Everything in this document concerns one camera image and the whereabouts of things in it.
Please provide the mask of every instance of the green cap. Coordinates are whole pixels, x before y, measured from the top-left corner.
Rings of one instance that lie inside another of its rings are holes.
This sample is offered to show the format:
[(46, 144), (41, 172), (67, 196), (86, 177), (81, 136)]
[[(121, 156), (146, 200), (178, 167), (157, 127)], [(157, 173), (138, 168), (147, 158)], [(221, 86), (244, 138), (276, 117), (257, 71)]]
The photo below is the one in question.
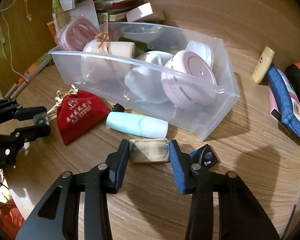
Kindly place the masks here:
[(59, 0), (52, 0), (52, 9), (55, 9), (57, 7), (60, 7), (60, 2)]

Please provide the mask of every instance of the pink cable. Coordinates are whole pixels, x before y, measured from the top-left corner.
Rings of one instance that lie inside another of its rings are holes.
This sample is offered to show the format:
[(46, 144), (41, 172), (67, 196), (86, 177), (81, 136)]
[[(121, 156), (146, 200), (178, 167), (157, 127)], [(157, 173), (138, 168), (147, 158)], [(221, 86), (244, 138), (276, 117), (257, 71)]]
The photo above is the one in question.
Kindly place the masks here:
[(63, 31), (60, 43), (64, 50), (83, 51), (84, 46), (98, 34), (96, 27), (85, 18), (70, 22)]

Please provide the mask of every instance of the orange cloth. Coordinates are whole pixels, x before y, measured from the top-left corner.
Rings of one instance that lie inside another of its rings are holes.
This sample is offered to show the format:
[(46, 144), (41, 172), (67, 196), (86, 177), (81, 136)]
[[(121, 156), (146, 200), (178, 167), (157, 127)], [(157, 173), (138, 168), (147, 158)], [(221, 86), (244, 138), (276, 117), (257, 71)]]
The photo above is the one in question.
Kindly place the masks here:
[(5, 203), (0, 202), (0, 226), (11, 240), (16, 239), (17, 233), (25, 222), (14, 201), (11, 199)]

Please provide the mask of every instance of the mint green tube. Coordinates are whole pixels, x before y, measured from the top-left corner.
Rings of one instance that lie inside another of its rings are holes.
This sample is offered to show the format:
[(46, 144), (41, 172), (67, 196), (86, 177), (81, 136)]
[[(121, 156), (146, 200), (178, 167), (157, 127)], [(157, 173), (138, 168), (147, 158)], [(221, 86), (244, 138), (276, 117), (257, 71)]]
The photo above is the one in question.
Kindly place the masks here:
[(114, 130), (149, 138), (165, 138), (168, 122), (140, 114), (110, 112), (106, 126)]

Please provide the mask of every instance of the beige rectangular block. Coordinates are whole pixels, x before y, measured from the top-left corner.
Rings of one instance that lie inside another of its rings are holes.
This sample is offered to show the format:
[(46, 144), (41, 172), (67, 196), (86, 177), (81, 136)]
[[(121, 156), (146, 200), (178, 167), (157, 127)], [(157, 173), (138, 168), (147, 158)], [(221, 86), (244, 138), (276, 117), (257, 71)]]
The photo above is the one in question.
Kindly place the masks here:
[(170, 162), (168, 139), (130, 140), (129, 161), (132, 163)]

